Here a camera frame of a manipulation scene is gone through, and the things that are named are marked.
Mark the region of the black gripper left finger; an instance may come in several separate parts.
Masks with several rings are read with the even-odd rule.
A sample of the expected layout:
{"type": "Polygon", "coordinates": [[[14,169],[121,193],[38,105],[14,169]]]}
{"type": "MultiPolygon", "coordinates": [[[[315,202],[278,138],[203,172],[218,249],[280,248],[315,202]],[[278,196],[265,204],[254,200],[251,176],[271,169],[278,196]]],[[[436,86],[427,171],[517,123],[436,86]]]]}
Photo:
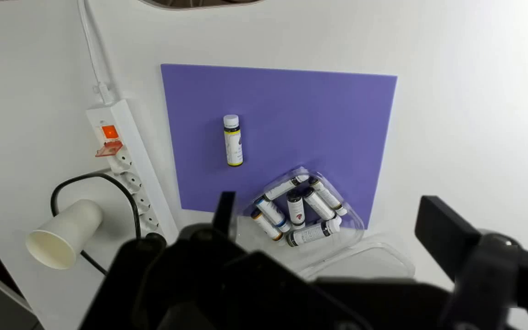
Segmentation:
{"type": "Polygon", "coordinates": [[[234,191],[223,191],[212,216],[212,227],[225,237],[234,235],[234,191]]]}

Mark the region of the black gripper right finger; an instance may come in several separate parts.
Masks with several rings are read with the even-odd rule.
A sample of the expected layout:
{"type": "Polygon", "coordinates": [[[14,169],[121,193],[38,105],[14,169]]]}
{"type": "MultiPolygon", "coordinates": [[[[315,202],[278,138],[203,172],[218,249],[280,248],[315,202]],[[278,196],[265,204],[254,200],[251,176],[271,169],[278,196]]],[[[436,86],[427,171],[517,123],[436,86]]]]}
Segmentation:
{"type": "Polygon", "coordinates": [[[419,198],[414,237],[451,281],[480,240],[480,233],[438,196],[419,198]]]}

